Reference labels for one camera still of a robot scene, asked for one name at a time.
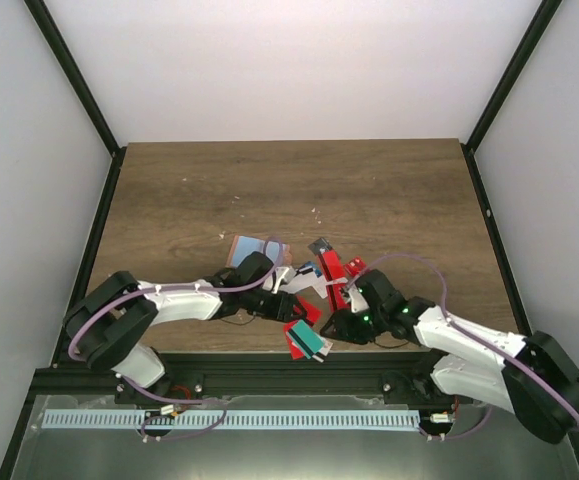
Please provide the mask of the pink card holder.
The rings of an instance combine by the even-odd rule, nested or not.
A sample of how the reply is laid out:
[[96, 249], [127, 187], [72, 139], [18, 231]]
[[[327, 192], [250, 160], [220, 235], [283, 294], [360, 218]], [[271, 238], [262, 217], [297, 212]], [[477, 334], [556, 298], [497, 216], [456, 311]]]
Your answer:
[[[263, 250], [266, 252], [265, 255], [269, 258], [269, 262], [273, 264], [278, 257], [279, 244], [276, 242], [268, 242], [265, 250], [265, 242], [266, 240], [259, 238], [235, 235], [227, 257], [226, 266], [230, 268], [238, 268], [244, 259], [251, 253], [263, 253]], [[295, 269], [296, 267], [293, 267], [292, 263], [293, 256], [290, 246], [283, 243], [283, 261], [280, 266]]]

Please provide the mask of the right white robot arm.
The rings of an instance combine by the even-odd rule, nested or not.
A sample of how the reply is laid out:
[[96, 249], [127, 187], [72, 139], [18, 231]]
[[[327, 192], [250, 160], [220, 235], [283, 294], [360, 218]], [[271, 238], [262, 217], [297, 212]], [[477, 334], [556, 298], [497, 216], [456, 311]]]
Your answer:
[[579, 431], [579, 368], [549, 334], [523, 336], [468, 321], [444, 304], [405, 297], [379, 270], [353, 279], [336, 274], [326, 288], [334, 307], [323, 337], [365, 345], [388, 334], [432, 354], [431, 367], [413, 378], [420, 400], [470, 397], [514, 414], [551, 444]]

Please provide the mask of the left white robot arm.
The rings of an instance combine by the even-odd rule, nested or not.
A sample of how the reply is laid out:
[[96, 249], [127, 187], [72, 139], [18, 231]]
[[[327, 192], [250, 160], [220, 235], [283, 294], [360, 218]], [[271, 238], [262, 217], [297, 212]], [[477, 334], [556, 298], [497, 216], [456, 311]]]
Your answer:
[[292, 275], [261, 252], [188, 284], [140, 282], [118, 271], [66, 314], [68, 354], [92, 371], [118, 374], [150, 403], [163, 403], [174, 381], [161, 356], [141, 343], [150, 327], [221, 320], [241, 310], [282, 323], [303, 319], [307, 311], [298, 297], [281, 289]]

